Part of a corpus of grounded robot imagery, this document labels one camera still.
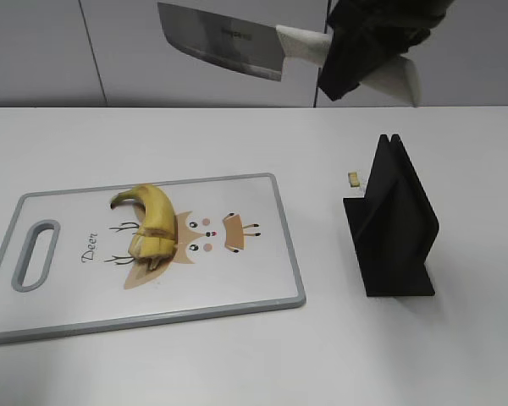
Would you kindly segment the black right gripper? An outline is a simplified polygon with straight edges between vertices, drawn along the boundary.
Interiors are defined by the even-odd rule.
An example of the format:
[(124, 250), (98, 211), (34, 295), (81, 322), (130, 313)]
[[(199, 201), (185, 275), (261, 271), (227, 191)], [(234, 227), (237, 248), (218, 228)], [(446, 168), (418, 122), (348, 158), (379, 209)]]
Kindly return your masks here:
[(427, 38), (451, 1), (338, 1), (327, 18), (333, 31), (318, 88), (338, 101), (390, 60)]

